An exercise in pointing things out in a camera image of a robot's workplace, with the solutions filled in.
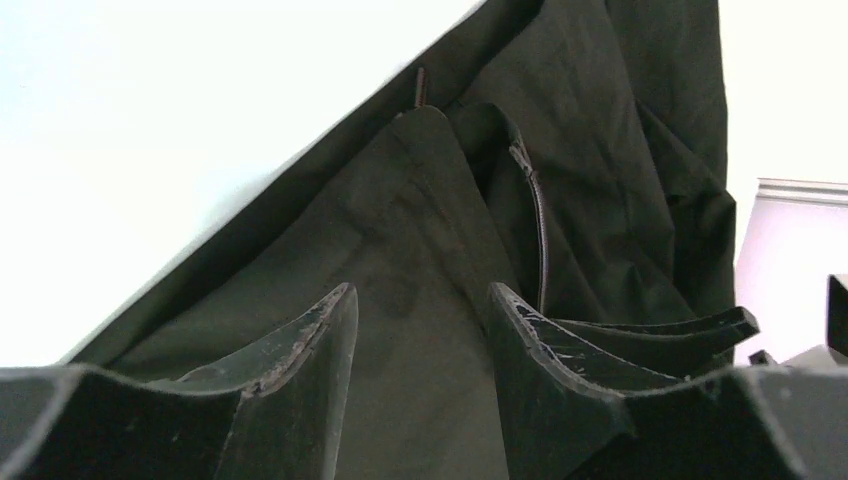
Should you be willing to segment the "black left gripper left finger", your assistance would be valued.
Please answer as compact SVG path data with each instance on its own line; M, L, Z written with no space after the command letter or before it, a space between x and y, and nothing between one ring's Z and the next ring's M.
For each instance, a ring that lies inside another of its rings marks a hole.
M332 479L358 331L355 287L342 283L297 319L154 387L236 404L217 479Z

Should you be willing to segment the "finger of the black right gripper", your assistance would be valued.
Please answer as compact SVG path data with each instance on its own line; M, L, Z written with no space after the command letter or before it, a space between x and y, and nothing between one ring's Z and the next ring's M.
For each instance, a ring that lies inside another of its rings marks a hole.
M760 332L755 316L744 307L658 325L564 319L554 323L614 356L678 378L695 377L730 365L735 346Z

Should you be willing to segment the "black jacket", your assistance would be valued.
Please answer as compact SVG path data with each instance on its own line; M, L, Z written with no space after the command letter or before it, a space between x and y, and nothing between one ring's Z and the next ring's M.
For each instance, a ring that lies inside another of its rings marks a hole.
M359 328L340 479L503 479L493 282L557 319L734 303L714 1L488 1L79 354L176 378L338 284Z

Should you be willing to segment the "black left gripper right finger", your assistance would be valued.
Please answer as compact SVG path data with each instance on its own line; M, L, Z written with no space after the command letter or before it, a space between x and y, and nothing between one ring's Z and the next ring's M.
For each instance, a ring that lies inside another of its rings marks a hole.
M509 475L565 479L629 443L628 396L679 378L615 356L544 317L503 283L489 287L488 344Z

